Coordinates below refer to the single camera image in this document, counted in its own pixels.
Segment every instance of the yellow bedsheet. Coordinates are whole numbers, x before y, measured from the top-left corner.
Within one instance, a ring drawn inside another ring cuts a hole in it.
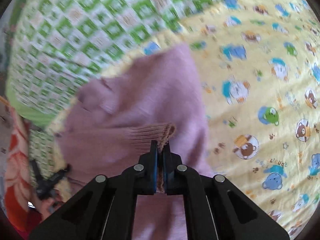
[[[145,53],[190,44],[210,128],[208,162],[293,239],[320,198],[318,20],[304,0],[223,0],[180,24],[103,76]],[[59,131],[65,116],[48,131]]]

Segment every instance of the ribbed knit fabric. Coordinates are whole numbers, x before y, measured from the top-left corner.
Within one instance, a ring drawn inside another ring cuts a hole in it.
[[[89,82],[78,99],[57,137],[72,165],[73,189],[98,174],[121,174],[149,151],[151,140],[161,148],[169,137],[185,165],[211,175],[201,86],[186,44],[139,58],[116,78]],[[139,196],[133,239],[187,239],[182,198]]]

